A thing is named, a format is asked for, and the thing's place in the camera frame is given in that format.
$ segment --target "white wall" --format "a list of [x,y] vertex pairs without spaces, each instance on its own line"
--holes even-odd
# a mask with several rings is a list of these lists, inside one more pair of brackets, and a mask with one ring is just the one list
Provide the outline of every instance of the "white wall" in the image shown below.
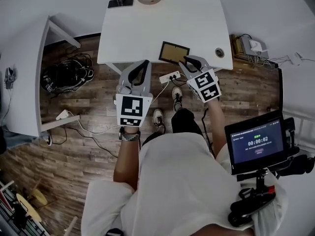
[[[298,51],[315,59],[315,16],[303,0],[221,0],[230,33],[265,41],[272,58]],[[73,36],[101,31],[107,0],[0,0],[0,50],[6,40],[37,16],[55,20]],[[284,105],[315,113],[315,62],[282,66]],[[315,225],[315,171],[281,179],[289,194],[278,236],[307,236]]]
[[101,32],[108,0],[0,0],[0,52],[6,41],[41,15],[72,36]]

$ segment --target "white desk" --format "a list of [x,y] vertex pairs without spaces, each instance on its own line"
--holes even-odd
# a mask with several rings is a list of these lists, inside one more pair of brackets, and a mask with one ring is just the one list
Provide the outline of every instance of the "white desk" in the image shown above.
[[[190,54],[203,57],[219,69],[232,70],[232,54],[220,0],[162,0],[132,7],[107,9],[97,63],[158,60],[163,41],[190,48]],[[215,54],[222,48],[224,57]]]
[[10,39],[1,54],[1,119],[10,101],[9,92],[4,88],[5,71],[7,67],[16,71],[16,81],[11,90],[10,108],[4,120],[11,132],[39,137],[42,131],[80,118],[80,116],[74,116],[50,123],[41,123],[39,81],[43,50],[49,29],[70,44],[81,47],[79,42],[51,22],[48,16],[44,16]]

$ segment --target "foot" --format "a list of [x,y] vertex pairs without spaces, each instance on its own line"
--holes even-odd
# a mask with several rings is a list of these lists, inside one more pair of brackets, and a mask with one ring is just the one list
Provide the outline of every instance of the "foot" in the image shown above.
[[172,91],[172,96],[174,100],[174,112],[177,112],[180,108],[182,108],[182,97],[183,93],[179,87],[174,87]]
[[51,139],[51,135],[50,135],[49,132],[48,132],[48,139],[45,140],[45,141],[46,141],[46,143],[48,144],[48,146],[51,146],[51,144],[53,144],[53,140]]
[[157,132],[165,134],[166,128],[164,124],[164,116],[161,109],[155,109],[153,113],[153,121],[157,127]]

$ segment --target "black phone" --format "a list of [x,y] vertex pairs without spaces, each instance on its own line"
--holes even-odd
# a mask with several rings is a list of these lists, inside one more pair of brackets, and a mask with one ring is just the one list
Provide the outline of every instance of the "black phone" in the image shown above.
[[133,6],[133,0],[110,0],[108,8],[116,8],[123,6]]

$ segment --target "white sneaker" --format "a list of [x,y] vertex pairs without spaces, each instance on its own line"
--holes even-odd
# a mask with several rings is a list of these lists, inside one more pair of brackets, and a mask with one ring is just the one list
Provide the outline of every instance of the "white sneaker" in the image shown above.
[[161,109],[155,109],[153,113],[153,122],[155,126],[157,127],[157,132],[160,132],[162,134],[165,134],[166,128],[164,124],[164,116]]
[[183,98],[183,93],[181,91],[181,89],[179,87],[174,87],[173,88],[173,91],[172,91],[172,96],[173,96],[173,100],[174,100],[174,106],[173,106],[173,109],[174,109],[174,112],[177,112],[175,106],[177,104],[177,108],[180,106],[180,107],[183,107],[182,105],[182,98]]

